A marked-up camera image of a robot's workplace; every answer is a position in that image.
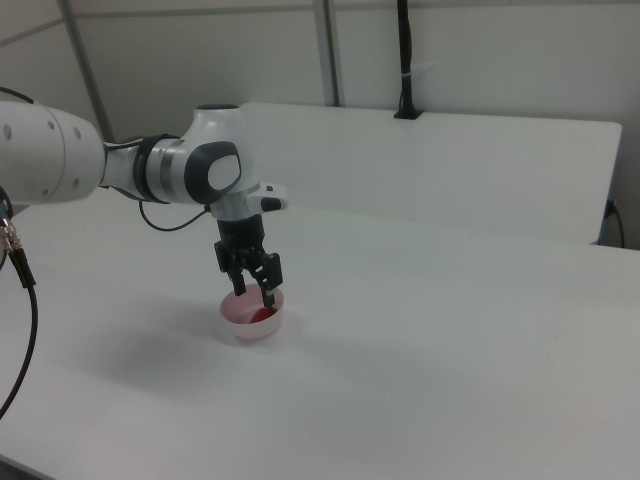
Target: white tabletop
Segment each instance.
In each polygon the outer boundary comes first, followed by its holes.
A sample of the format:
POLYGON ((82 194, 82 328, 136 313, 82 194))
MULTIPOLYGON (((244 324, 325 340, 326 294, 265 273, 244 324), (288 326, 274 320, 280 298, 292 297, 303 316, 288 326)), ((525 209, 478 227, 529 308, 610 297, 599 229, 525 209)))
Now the white tabletop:
MULTIPOLYGON (((291 208, 265 216, 285 322, 241 344, 217 313, 213 220, 157 233, 100 191, 16 223, 41 330, 0 453, 52 477, 640 471, 636 252, 291 208)), ((0 305, 8 392, 29 326, 9 269, 0 305)))

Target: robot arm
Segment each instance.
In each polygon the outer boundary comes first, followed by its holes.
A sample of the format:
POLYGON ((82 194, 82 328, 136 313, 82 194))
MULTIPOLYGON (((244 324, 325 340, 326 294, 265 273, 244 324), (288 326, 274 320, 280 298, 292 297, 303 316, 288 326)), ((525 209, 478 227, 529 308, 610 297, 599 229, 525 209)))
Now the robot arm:
POLYGON ((0 184, 14 203, 77 200, 103 186, 147 202, 209 205, 218 263, 236 295, 248 270, 273 306, 282 272, 262 247, 261 214, 286 208, 286 192, 258 180, 238 107, 203 105, 182 137, 123 145, 103 144, 89 122, 39 104, 0 102, 0 128, 0 184))

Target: black cord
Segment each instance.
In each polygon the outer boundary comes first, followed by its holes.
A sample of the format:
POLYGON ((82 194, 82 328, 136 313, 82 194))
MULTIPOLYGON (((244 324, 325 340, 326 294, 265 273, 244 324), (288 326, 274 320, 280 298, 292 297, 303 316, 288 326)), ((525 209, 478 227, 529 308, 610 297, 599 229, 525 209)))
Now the black cord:
POLYGON ((620 212, 618 211, 618 208, 615 205, 613 206, 611 213, 614 213, 616 215, 616 218, 618 219, 618 229, 620 230, 620 247, 625 248, 624 228, 622 227, 622 219, 620 218, 620 212))
POLYGON ((18 97, 25 102, 34 103, 33 98, 27 97, 24 93, 16 92, 15 90, 11 90, 7 87, 0 87, 0 92, 8 93, 9 95, 13 95, 14 97, 18 97))
MULTIPOLYGON (((1 186, 0 186, 0 202, 5 204, 5 208, 7 209, 7 214, 9 215, 9 220, 11 220, 13 218, 13 204, 9 199, 9 195, 7 195, 7 192, 1 186)), ((2 260, 0 260, 0 270, 2 270, 2 267, 4 267, 4 262, 6 261, 7 261, 7 252, 3 248, 2 260)))
POLYGON ((7 192, 0 186, 0 202, 3 202, 6 205, 7 213, 9 214, 9 218, 13 218, 13 204, 9 199, 9 195, 7 192))
POLYGON ((107 187, 105 185, 100 185, 100 188, 104 188, 105 190, 115 190, 120 195, 124 195, 125 197, 127 197, 127 198, 129 198, 131 200, 135 200, 136 202, 144 202, 144 200, 142 198, 136 197, 135 195, 132 195, 129 192, 127 192, 126 190, 123 190, 123 189, 118 188, 118 187, 107 187))
POLYGON ((125 148, 137 147, 142 143, 142 140, 136 140, 135 142, 122 143, 120 145, 106 145, 104 149, 107 152, 113 152, 114 150, 122 150, 125 148))
POLYGON ((36 346, 36 336, 38 334, 38 299, 33 286, 28 286, 27 291, 29 292, 29 301, 31 302, 31 334, 29 335, 29 344, 27 345, 27 353, 24 356, 24 361, 22 362, 22 368, 20 368, 18 378, 16 378, 16 382, 13 384, 13 388, 11 389, 9 396, 4 401, 2 408, 0 408, 0 420, 2 420, 4 414, 9 410, 11 403, 13 403, 13 400, 18 394, 18 390, 20 390, 20 387, 22 386, 22 382, 24 381, 24 377, 27 375, 27 370, 29 369, 29 364, 31 363, 33 351, 36 346))
MULTIPOLYGON (((11 200, 7 195, 7 192, 4 191, 2 187, 0 187, 0 201, 6 203, 6 216, 9 217, 9 221, 11 217, 13 217, 13 205, 11 204, 11 200)), ((6 257, 11 258, 11 263, 16 268, 16 272, 18 273, 18 277, 20 277, 20 282, 22 286, 27 289, 29 293, 29 301, 31 303, 31 333, 29 334, 29 343, 27 345, 27 353, 24 356, 24 360, 22 362, 22 367, 20 368, 20 372, 18 373, 18 377, 16 378, 15 383, 13 384, 13 388, 11 392, 9 392, 9 396, 0 407, 0 420, 4 417, 4 414, 7 413, 9 407, 13 403, 13 400, 18 395, 18 391, 22 386, 22 382, 24 381, 24 377, 27 375, 27 370, 29 369, 29 364, 31 363, 31 358, 33 357, 33 351, 36 346, 36 337, 38 335, 38 299, 36 297, 36 291, 34 289, 34 285, 36 284, 35 279, 33 278, 33 274, 31 273, 31 269, 29 268, 29 262, 27 261, 27 256, 24 253, 22 246, 20 245, 20 240, 17 236, 12 236, 11 230, 7 229, 3 231, 4 235, 7 236, 7 240, 11 248, 9 248, 9 252, 3 248, 3 257, 2 262, 0 263, 0 269, 4 266, 6 257)))
POLYGON ((186 223, 183 223, 182 225, 178 225, 177 227, 172 227, 172 228, 162 228, 162 227, 158 227, 157 225, 154 225, 153 223, 151 223, 151 220, 149 220, 147 218, 147 215, 144 213, 144 202, 140 201, 138 202, 138 206, 140 208, 140 215, 142 215, 142 219, 147 223, 147 225, 149 225, 151 228, 153 228, 154 230, 158 230, 159 232, 177 232, 178 230, 182 230, 185 227, 188 227, 189 225, 191 225, 193 222, 195 222, 196 220, 198 220, 200 217, 202 217, 205 213, 208 213, 211 211, 211 209, 209 208, 209 206, 207 205, 206 207, 204 207, 204 210, 202 212, 200 212, 198 215, 196 215, 195 217, 193 217, 191 220, 189 220, 186 223))

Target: red liquid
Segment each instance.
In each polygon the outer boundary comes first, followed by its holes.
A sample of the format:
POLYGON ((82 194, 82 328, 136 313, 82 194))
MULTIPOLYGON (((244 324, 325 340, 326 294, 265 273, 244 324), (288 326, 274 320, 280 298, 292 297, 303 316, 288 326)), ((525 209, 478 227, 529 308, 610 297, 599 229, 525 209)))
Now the red liquid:
POLYGON ((262 307, 256 313, 253 314, 253 317, 251 318, 251 321, 249 323, 261 322, 262 320, 266 320, 267 318, 269 318, 274 313, 275 312, 269 310, 268 308, 262 307))

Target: small cup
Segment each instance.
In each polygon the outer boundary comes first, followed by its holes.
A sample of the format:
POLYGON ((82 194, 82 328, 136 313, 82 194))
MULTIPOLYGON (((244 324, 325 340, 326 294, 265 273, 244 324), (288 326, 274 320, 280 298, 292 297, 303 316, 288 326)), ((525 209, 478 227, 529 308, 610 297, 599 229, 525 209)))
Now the small cup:
POLYGON ((275 289, 276 313, 264 320, 250 323, 255 313, 264 307, 262 291, 256 284, 247 286, 247 291, 240 296, 231 292, 220 304, 220 313, 231 327, 233 334, 243 340, 258 340, 271 335, 282 325, 282 305, 284 296, 275 289))

